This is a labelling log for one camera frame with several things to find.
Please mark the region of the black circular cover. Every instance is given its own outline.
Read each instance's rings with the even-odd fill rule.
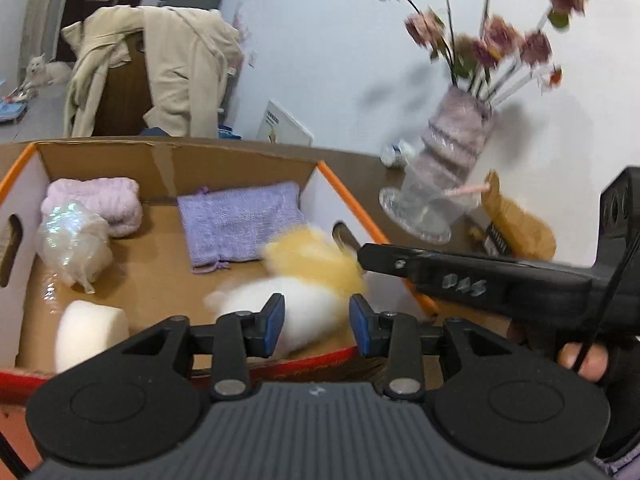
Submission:
[[[44,456],[124,466],[189,436],[202,410],[198,391],[170,368],[135,361],[120,360],[111,370],[80,365],[33,394],[27,424]]]
[[[462,450],[511,468],[553,468],[595,455],[609,404],[593,384],[553,362],[478,358],[436,394],[441,430]]]

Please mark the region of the pink rolled towel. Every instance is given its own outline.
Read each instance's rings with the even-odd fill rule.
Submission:
[[[140,186],[126,177],[71,180],[60,178],[49,184],[40,205],[43,215],[67,202],[80,202],[109,223],[109,236],[122,238],[137,231],[142,223]]]

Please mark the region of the vase base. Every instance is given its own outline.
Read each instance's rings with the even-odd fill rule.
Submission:
[[[449,223],[433,206],[411,199],[395,187],[381,189],[379,198],[389,218],[409,234],[432,244],[445,244],[451,240]]]

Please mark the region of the black cable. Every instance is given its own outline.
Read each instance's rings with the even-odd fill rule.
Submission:
[[[640,248],[640,232],[636,234],[633,241],[626,248],[625,254],[622,256],[622,260],[616,267],[616,270],[614,270],[613,276],[607,284],[607,288],[605,288],[604,290],[602,300],[600,301],[600,305],[598,306],[598,311],[595,318],[593,319],[593,328],[587,334],[587,337],[584,338],[582,347],[580,348],[580,352],[578,352],[578,357],[576,358],[574,366],[572,367],[572,370],[574,372],[578,373],[578,371],[580,371],[580,368],[584,363],[584,359],[587,357],[587,353],[595,343],[598,332],[600,331],[600,325],[602,324],[604,315],[607,313],[609,303],[611,303],[611,300],[618,291],[620,282],[622,281],[622,278],[625,275],[625,272],[628,269],[633,257],[638,252],[638,248]]]
[[[4,435],[0,432],[0,460],[7,466],[9,472],[16,477],[17,480],[22,480],[31,471],[20,459],[11,444],[5,439]]]

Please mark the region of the white dog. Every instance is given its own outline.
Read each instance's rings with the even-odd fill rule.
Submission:
[[[38,86],[62,84],[69,79],[71,79],[71,69],[66,63],[60,61],[47,63],[42,54],[42,56],[31,58],[27,66],[27,75],[20,89],[28,90]]]

